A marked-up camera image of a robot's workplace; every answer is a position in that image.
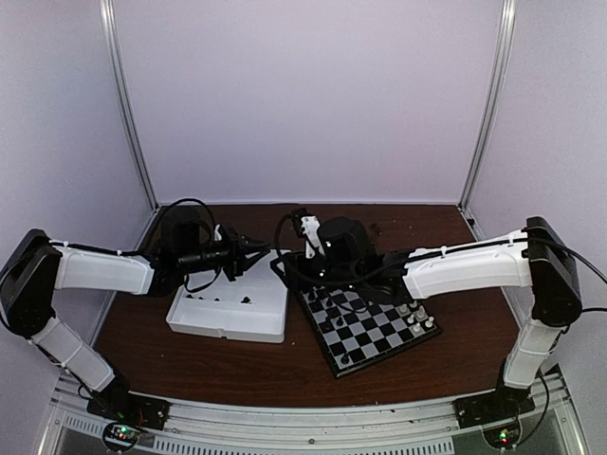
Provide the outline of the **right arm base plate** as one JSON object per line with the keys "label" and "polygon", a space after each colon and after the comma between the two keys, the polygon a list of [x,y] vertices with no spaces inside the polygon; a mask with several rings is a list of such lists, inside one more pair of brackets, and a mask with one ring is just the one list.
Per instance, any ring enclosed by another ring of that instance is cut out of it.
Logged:
{"label": "right arm base plate", "polygon": [[458,398],[453,402],[453,406],[460,428],[485,426],[514,419],[536,408],[530,397],[502,395],[497,391]]}

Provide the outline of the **black king piece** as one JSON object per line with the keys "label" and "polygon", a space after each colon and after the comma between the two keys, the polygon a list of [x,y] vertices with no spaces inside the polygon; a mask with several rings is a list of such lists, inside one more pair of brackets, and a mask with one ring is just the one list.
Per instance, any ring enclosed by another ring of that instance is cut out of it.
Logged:
{"label": "black king piece", "polygon": [[322,323],[322,331],[324,333],[328,333],[331,332],[333,330],[333,325],[330,319],[326,319],[323,323]]}

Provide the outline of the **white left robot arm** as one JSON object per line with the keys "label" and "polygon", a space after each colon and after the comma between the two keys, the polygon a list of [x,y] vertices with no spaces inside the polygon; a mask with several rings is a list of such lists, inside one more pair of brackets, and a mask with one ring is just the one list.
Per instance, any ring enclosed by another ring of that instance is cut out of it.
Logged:
{"label": "white left robot arm", "polygon": [[123,374],[56,314],[53,294],[62,289],[117,291],[165,297],[198,272],[242,276],[270,251],[269,243],[181,210],[160,223],[156,241],[143,251],[110,250],[54,241],[31,229],[1,271],[6,328],[69,371],[117,421],[136,413]]}

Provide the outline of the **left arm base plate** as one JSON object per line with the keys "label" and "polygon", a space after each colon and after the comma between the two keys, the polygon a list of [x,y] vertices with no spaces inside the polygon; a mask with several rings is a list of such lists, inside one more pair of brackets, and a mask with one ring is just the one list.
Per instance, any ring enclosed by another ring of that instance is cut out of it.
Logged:
{"label": "left arm base plate", "polygon": [[110,410],[100,400],[90,398],[86,411],[104,419],[118,421],[131,427],[163,430],[170,410],[166,400],[129,394],[123,410]]}

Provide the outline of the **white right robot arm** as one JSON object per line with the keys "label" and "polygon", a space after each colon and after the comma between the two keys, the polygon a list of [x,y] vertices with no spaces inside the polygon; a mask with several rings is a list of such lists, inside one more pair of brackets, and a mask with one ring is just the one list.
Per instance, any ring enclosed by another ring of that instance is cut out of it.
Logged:
{"label": "white right robot arm", "polygon": [[303,239],[302,251],[278,252],[271,269],[290,289],[353,292],[364,301],[411,305],[431,297],[497,287],[528,287],[534,303],[487,396],[492,417],[503,419],[529,394],[561,331],[582,313],[577,262],[542,218],[483,242],[381,254],[359,220],[320,221],[306,210],[282,219]]}

